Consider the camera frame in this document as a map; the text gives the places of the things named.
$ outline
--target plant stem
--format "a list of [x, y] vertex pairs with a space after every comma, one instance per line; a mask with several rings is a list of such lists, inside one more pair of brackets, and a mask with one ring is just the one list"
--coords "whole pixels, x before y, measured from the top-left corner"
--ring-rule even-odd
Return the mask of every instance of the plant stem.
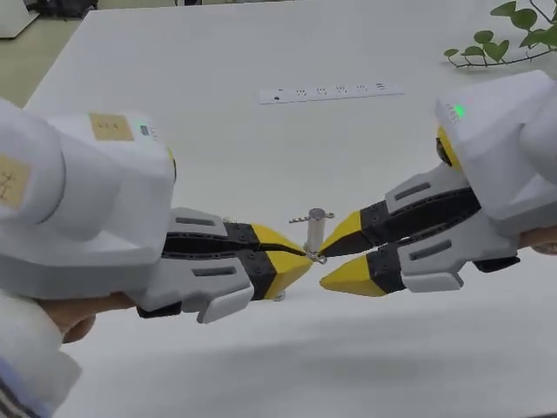
[[501, 59], [500, 63], [492, 63], [492, 64], [472, 64], [470, 61], [466, 60], [466, 64], [454, 64], [453, 62], [451, 62], [451, 64], [453, 64], [455, 66], [455, 68], [464, 68], [464, 67], [495, 67], [497, 65], [506, 65], [506, 64], [515, 64], [515, 63], [521, 63], [524, 61], [532, 61], [533, 59], [537, 58], [537, 57], [543, 57], [544, 55], [547, 55], [550, 52], [556, 52], [556, 49], [550, 49], [549, 51], [544, 51], [544, 52], [540, 52], [539, 54], [536, 55], [532, 55], [531, 57], [525, 57], [525, 58], [520, 58], [520, 59], [514, 59], [513, 61], [503, 61]]
[[538, 11], [538, 13], [540, 13], [543, 16], [544, 19], [547, 20], [549, 24], [552, 23], [551, 19], [534, 3], [534, 0], [530, 0], [530, 4]]

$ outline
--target power strip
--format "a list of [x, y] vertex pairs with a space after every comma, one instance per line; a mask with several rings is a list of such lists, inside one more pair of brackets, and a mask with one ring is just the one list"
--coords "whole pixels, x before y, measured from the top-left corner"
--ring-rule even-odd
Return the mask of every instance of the power strip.
[[336, 84], [330, 87], [261, 90], [259, 91], [259, 103], [261, 105], [274, 105], [278, 103], [312, 102], [339, 98], [369, 98], [397, 94], [404, 94], [402, 88], [397, 84]]

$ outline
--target floor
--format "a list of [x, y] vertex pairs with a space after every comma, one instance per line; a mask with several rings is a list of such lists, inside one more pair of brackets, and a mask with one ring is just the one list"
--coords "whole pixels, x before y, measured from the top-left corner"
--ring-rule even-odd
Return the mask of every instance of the floor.
[[[236, 2], [204, 0], [203, 3]], [[141, 7], [176, 6], [174, 0], [100, 0], [99, 2], [99, 9]], [[39, 18], [16, 39], [0, 39], [0, 98], [6, 98], [20, 107], [25, 106], [78, 25], [79, 21], [75, 20], [65, 22]]]

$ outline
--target beige label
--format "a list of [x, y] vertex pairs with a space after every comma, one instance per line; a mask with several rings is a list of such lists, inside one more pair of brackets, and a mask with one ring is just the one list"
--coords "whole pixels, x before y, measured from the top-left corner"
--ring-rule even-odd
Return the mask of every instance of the beige label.
[[25, 197], [30, 175], [29, 165], [0, 154], [0, 205], [14, 210], [19, 209]]
[[124, 116], [91, 113], [89, 118], [98, 141], [133, 141], [130, 124]]

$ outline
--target table surface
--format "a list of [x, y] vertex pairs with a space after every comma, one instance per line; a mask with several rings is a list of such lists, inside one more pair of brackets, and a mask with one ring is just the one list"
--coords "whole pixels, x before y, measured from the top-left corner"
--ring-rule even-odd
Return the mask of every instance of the table surface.
[[[99, 11], [27, 109], [151, 114], [178, 162], [176, 206], [303, 242], [305, 227], [289, 218], [321, 206], [337, 214], [330, 229], [438, 164], [439, 93], [554, 66], [443, 64], [446, 47], [499, 24], [488, 11], [456, 0]], [[400, 83], [406, 94], [257, 101], [259, 89], [362, 82]], [[328, 293], [319, 278], [346, 261], [330, 260], [284, 301], [253, 303], [210, 326], [185, 314], [102, 315], [89, 338], [66, 348], [84, 374], [58, 416], [520, 418], [557, 410], [557, 265], [530, 250], [522, 256], [501, 273], [466, 267], [466, 285], [453, 293]]]

